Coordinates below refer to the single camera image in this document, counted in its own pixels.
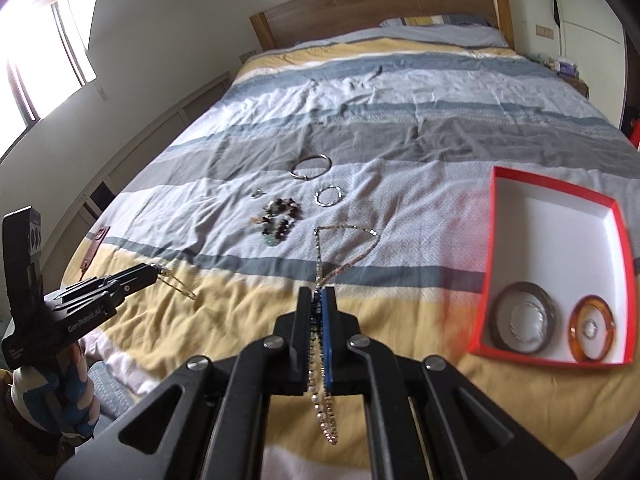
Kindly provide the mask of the left hand in patterned glove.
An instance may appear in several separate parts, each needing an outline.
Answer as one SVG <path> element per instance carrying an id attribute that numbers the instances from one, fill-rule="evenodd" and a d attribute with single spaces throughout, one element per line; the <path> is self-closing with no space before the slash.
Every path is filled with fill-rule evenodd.
<path id="1" fill-rule="evenodd" d="M 70 442 L 90 439 L 100 416 L 100 402 L 78 342 L 40 367 L 14 370 L 10 401 L 26 422 Z"/>

